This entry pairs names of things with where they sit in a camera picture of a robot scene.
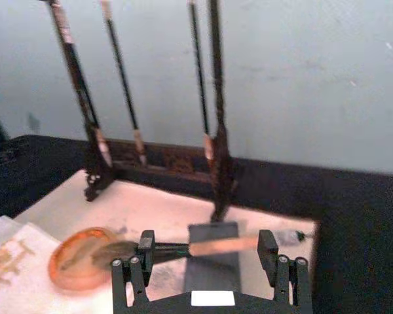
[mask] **screw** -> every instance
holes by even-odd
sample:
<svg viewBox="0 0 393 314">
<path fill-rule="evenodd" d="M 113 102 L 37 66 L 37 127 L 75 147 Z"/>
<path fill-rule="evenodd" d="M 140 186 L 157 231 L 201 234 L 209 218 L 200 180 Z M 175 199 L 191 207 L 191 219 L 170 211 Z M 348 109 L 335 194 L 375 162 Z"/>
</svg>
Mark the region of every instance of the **screw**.
<svg viewBox="0 0 393 314">
<path fill-rule="evenodd" d="M 114 260 L 112 262 L 112 266 L 119 266 L 121 264 L 121 260 Z"/>
</svg>

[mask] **white label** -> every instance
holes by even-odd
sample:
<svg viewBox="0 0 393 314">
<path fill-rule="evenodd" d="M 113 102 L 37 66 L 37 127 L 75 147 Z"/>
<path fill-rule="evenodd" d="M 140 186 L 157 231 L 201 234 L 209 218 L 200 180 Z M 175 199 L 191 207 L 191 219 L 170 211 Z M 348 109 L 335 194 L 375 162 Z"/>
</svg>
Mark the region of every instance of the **white label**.
<svg viewBox="0 0 393 314">
<path fill-rule="evenodd" d="M 73 39 L 71 38 L 70 29 L 68 27 L 67 20 L 65 19 L 66 16 L 62 7 L 60 6 L 59 2 L 56 1 L 52 4 L 52 8 L 57 21 L 57 26 L 61 31 L 64 42 L 67 44 L 72 44 Z"/>
<path fill-rule="evenodd" d="M 233 291 L 192 291 L 192 306 L 235 306 Z"/>
<path fill-rule="evenodd" d="M 109 0 L 101 0 L 100 3 L 102 4 L 103 15 L 105 16 L 106 20 L 112 19 L 111 7 L 109 4 Z"/>
<path fill-rule="evenodd" d="M 111 154 L 109 153 L 109 147 L 107 146 L 105 138 L 103 137 L 103 134 L 99 129 L 96 129 L 96 139 L 98 140 L 99 150 L 102 154 L 102 157 L 106 161 L 106 164 L 109 167 L 112 167 L 112 158 Z"/>
</svg>

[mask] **calligraphy brush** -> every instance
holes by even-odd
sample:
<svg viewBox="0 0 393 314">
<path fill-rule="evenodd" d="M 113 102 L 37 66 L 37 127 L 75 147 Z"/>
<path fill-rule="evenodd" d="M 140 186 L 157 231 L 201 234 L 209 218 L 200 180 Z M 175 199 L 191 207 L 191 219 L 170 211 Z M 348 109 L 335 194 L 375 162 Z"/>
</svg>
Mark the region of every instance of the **calligraphy brush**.
<svg viewBox="0 0 393 314">
<path fill-rule="evenodd" d="M 105 142 L 105 139 L 103 138 L 102 131 L 100 130 L 98 117 L 94 111 L 86 80 L 84 79 L 81 71 L 66 14 L 60 4 L 60 0 L 42 1 L 47 2 L 50 7 L 51 15 L 54 20 L 58 38 L 64 53 L 65 62 L 67 63 L 71 82 L 77 94 L 77 100 L 80 104 L 80 108 L 85 119 L 85 124 L 93 129 L 96 139 L 98 140 L 98 148 L 102 154 L 102 157 L 110 167 L 112 166 L 111 155 L 109 154 L 108 146 Z"/>
<path fill-rule="evenodd" d="M 195 62 L 196 62 L 196 69 L 198 75 L 198 86 L 200 92 L 202 120 L 204 122 L 205 157 L 207 158 L 208 164 L 211 166 L 212 159 L 213 159 L 212 139 L 210 137 L 210 126 L 208 123 L 208 113 L 206 108 L 204 71 L 202 68 L 202 56 L 200 52 L 200 41 L 199 41 L 199 30 L 198 30 L 197 4 L 195 3 L 195 0 L 189 0 L 188 7 L 189 7 L 189 15 L 191 17 L 191 31 L 193 36 Z"/>
<path fill-rule="evenodd" d="M 232 237 L 196 243 L 156 243 L 153 263 L 158 264 L 183 257 L 206 256 L 238 252 L 257 248 L 258 236 Z M 92 263 L 98 268 L 110 270 L 113 260 L 129 260 L 137 253 L 138 244 L 118 241 L 99 248 L 92 253 Z"/>
<path fill-rule="evenodd" d="M 214 207 L 212 222 L 222 221 L 227 213 L 233 189 L 233 160 L 230 156 L 227 129 L 224 122 L 223 69 L 221 65 L 221 32 L 219 24 L 219 5 L 217 0 L 209 0 L 211 19 L 211 43 L 215 87 L 215 108 L 217 110 L 217 135 L 213 140 L 214 162 L 212 183 L 214 188 Z"/>
<path fill-rule="evenodd" d="M 131 123 L 132 123 L 132 127 L 134 129 L 134 141 L 136 142 L 136 150 L 137 150 L 138 155 L 140 156 L 141 163 L 144 166 L 146 166 L 147 165 L 147 158 L 145 156 L 145 148 L 144 148 L 143 140 L 141 139 L 140 129 L 138 128 L 136 113 L 134 111 L 132 97 L 130 94 L 130 89 L 128 87 L 128 81 L 126 79 L 126 74 L 125 74 L 125 70 L 124 70 L 124 64 L 122 62 L 121 50 L 118 45 L 117 34 L 115 33 L 115 28 L 114 28 L 113 22 L 112 22 L 111 5 L 110 5 L 109 0 L 100 0 L 100 3 L 102 4 L 103 17 L 106 21 L 107 30 L 108 30 L 109 36 L 111 37 L 113 52 L 115 55 L 115 59 L 117 61 L 119 75 L 121 76 L 122 87 L 124 88 L 124 95 L 125 95 L 126 104 L 127 104 L 127 107 L 130 111 Z"/>
</svg>

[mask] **orange dish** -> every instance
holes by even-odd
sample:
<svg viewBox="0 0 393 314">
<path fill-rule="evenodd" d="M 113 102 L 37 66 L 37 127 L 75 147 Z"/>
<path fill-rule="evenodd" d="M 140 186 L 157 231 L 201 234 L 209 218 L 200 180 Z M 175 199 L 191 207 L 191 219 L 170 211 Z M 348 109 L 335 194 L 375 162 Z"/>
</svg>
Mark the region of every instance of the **orange dish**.
<svg viewBox="0 0 393 314">
<path fill-rule="evenodd" d="M 48 263 L 51 281 L 62 289 L 77 291 L 93 289 L 106 282 L 111 272 L 94 266 L 90 256 L 116 240 L 116 235 L 105 228 L 77 232 L 52 253 Z"/>
</svg>

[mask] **wooden handle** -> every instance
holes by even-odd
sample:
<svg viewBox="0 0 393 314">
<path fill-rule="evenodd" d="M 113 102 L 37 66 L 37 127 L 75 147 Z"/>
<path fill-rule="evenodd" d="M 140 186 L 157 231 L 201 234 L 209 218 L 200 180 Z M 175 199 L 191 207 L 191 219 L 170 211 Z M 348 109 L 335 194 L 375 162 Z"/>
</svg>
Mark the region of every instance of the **wooden handle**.
<svg viewBox="0 0 393 314">
<path fill-rule="evenodd" d="M 189 244 L 192 256 L 231 253 L 245 250 L 256 250 L 257 235 L 250 237 L 231 237 L 229 239 L 204 241 Z"/>
</svg>

